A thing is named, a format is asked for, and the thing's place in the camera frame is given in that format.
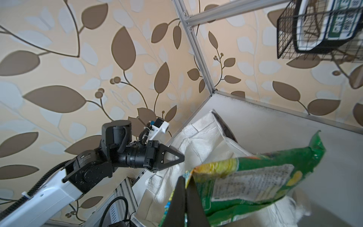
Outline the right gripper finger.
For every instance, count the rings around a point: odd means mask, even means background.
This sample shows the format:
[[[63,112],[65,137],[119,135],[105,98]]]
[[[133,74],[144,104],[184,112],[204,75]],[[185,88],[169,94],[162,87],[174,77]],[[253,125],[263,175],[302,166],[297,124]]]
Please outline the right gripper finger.
[[[186,214],[188,227],[210,226],[193,177],[186,188]]]

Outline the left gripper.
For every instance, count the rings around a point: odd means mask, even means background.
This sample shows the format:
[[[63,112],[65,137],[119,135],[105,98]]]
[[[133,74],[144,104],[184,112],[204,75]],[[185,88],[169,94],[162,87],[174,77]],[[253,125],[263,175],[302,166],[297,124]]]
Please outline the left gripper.
[[[103,124],[100,149],[113,168],[145,168],[158,172],[185,161],[185,156],[159,141],[132,142],[129,120]],[[162,227],[184,227],[186,213],[185,178],[178,178]]]

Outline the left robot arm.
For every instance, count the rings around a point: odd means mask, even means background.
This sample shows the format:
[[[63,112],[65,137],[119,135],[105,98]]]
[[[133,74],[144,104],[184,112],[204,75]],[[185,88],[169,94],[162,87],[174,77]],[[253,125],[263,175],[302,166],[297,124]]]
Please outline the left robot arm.
[[[1,213],[3,227],[40,227],[64,207],[111,178],[117,168],[141,168],[158,172],[185,160],[177,150],[161,144],[157,136],[169,124],[158,118],[132,140],[129,120],[102,126],[99,146],[49,170],[28,192]]]

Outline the cream canvas grocery bag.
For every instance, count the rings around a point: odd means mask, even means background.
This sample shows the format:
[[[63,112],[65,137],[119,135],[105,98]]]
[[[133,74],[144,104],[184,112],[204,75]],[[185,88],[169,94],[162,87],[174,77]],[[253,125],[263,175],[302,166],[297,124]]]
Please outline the cream canvas grocery bag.
[[[233,133],[215,111],[187,125],[174,139],[171,147],[182,153],[185,160],[157,173],[146,171],[135,186],[140,203],[136,213],[132,215],[132,221],[138,227],[157,227],[161,223],[167,200],[172,195],[177,178],[182,174],[212,162],[223,162],[223,171],[226,171],[231,159],[251,157],[251,153],[235,141]],[[142,186],[146,188],[143,193],[140,192]],[[269,201],[268,206],[256,211],[233,208],[221,218],[213,215],[211,225],[296,227],[302,218],[312,213],[310,200],[301,191],[273,189],[271,186],[259,186],[254,190],[264,195]]]

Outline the green snack bag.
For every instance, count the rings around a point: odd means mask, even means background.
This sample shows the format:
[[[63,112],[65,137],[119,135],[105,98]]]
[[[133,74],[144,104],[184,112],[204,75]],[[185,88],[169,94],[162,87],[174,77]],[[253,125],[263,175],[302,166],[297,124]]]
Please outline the green snack bag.
[[[202,207],[210,227],[213,215],[219,218],[233,208],[256,211],[269,205],[269,201],[254,190],[271,186],[273,189],[292,190],[313,173],[326,149],[320,135],[315,133],[305,148],[254,155],[250,158],[230,160],[230,167],[223,171],[223,162],[212,162],[195,167],[185,178],[185,188],[193,177]],[[165,206],[160,226],[166,217],[174,191]]]

